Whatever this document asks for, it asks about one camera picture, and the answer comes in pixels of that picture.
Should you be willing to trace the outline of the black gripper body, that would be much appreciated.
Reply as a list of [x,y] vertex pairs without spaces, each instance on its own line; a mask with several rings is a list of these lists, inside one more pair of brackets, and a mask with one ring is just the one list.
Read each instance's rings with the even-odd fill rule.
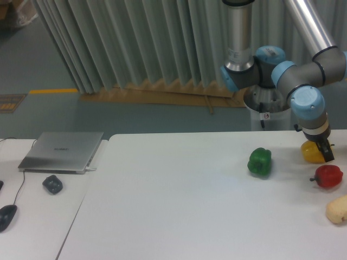
[[324,142],[330,136],[331,128],[328,127],[324,131],[318,128],[316,129],[302,128],[302,131],[304,133],[304,136],[307,138],[307,140],[312,142]]

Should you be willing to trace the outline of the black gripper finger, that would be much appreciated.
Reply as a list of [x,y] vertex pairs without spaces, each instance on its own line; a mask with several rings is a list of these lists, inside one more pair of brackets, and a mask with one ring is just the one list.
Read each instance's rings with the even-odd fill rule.
[[326,163],[333,161],[335,156],[333,155],[333,151],[328,139],[322,139],[316,142],[316,146],[318,151],[322,154],[324,161]]

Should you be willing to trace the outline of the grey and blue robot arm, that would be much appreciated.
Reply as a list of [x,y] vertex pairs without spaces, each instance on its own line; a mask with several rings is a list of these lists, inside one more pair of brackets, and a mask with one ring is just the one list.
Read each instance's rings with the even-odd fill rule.
[[296,131],[315,142],[326,162],[334,159],[328,137],[331,132],[325,100],[319,87],[346,79],[346,52],[336,46],[311,1],[284,1],[295,27],[312,56],[298,66],[276,48],[250,52],[253,1],[223,1],[228,9],[228,52],[221,66],[227,89],[237,92],[258,85],[276,88],[298,119]]

